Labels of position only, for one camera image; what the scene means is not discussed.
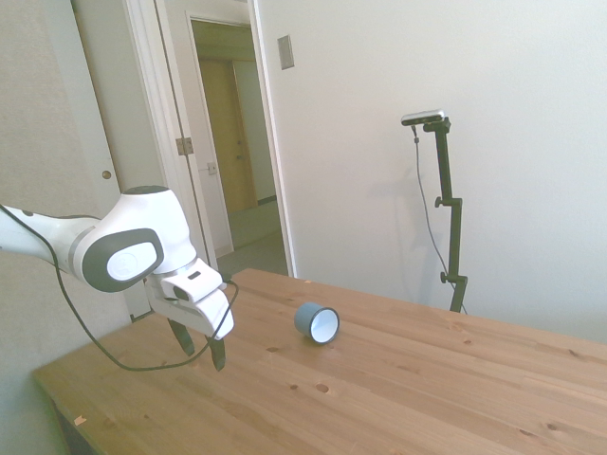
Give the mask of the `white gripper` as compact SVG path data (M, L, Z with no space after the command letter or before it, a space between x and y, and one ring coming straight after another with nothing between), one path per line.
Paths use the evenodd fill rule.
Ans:
M199 278L148 278L145 286L152 308L168 318L172 332L182 351L194 355L195 348L188 328L206 335L212 355L212 364L220 372L226 365L225 341L222 339L233 328L226 285L221 279L210 284L198 283Z

